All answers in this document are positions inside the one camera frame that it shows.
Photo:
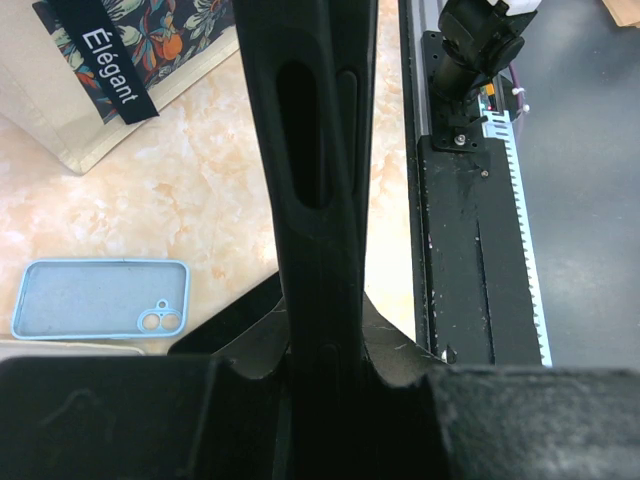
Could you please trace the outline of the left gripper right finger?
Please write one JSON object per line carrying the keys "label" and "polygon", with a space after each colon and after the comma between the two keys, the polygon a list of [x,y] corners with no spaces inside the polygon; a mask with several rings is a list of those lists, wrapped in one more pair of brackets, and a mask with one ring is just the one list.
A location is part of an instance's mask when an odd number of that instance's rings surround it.
{"label": "left gripper right finger", "polygon": [[362,479],[635,479],[633,370],[459,367],[363,304]]}

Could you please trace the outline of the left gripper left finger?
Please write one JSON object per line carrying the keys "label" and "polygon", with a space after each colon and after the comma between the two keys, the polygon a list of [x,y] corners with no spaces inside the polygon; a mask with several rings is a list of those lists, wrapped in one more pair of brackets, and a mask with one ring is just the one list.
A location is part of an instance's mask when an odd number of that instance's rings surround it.
{"label": "left gripper left finger", "polygon": [[287,309],[212,355],[1,364],[5,479],[288,479]]}

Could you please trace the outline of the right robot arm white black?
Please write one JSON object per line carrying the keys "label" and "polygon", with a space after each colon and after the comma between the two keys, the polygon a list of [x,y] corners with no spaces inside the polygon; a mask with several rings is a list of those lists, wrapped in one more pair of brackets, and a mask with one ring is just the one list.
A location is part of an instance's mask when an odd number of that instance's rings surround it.
{"label": "right robot arm white black", "polygon": [[461,102],[508,67],[523,48],[522,33],[539,5],[538,1],[446,2],[438,20],[444,57],[433,77],[436,91]]}

